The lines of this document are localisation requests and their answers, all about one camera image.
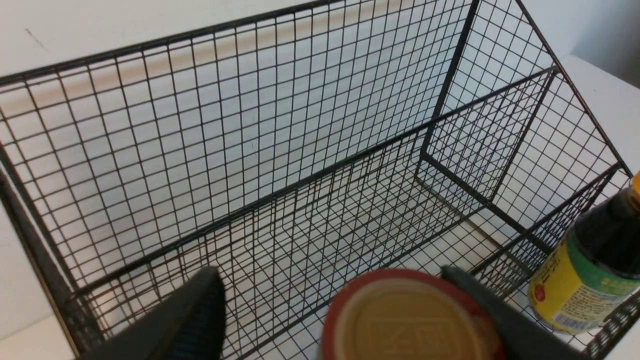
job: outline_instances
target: bottle label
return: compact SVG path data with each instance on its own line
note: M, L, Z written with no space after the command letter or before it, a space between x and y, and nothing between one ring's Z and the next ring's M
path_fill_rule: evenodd
M640 280L623 279L585 258L571 228L533 275L529 302L549 325L572 334L598 327Z

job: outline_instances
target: wire basket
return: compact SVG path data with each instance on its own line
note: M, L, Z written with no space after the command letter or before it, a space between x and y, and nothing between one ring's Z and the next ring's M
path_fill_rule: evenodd
M314 358L356 275L528 278L630 172L521 1L316 1L0 79L1 196L80 354L205 265L225 357ZM603 358L635 322L563 336Z

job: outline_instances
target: can lid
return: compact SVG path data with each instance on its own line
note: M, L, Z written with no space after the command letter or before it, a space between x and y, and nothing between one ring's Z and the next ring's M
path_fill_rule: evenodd
M405 269L377 270L341 290L327 314L322 352L325 360L504 357L490 318L471 298Z

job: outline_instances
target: dark glass bottle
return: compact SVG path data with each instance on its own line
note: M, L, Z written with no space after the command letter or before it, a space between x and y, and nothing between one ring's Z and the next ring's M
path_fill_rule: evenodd
M544 323L577 334L598 327L639 286L640 174L574 221L528 296Z

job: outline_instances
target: green label stripe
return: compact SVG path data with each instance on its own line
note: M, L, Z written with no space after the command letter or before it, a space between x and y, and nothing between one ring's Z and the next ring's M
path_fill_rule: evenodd
M566 248L573 269L589 288L601 293L626 296L640 286L640 280L623 279L592 264L580 253L573 229L566 234Z

